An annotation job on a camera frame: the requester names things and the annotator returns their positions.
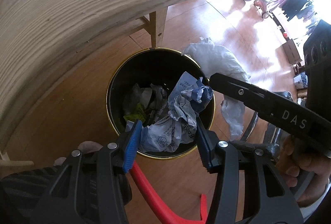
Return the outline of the person left hand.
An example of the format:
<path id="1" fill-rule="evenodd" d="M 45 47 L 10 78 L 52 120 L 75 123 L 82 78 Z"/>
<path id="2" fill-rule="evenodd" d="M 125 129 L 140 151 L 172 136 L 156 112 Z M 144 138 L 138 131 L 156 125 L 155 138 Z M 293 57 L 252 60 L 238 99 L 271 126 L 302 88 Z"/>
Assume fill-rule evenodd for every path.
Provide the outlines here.
<path id="1" fill-rule="evenodd" d="M 99 151 L 103 146 L 94 141 L 84 141 L 79 144 L 78 150 L 82 153 L 91 153 Z M 61 166 L 66 160 L 66 157 L 59 157 L 54 161 L 54 166 Z"/>

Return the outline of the person right hand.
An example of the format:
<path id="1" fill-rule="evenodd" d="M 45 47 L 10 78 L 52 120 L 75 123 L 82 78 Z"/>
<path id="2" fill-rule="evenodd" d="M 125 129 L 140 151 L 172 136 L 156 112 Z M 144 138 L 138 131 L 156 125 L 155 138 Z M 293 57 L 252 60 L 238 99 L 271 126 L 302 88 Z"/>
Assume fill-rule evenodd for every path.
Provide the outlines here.
<path id="1" fill-rule="evenodd" d="M 313 157 L 305 153 L 297 153 L 293 156 L 296 146 L 297 143 L 291 137 L 284 140 L 276 168 L 290 188 L 297 185 L 301 170 L 314 173 L 310 184 L 297 200 L 300 207 L 307 207 L 316 202 L 325 192 L 330 178 L 330 158 Z"/>

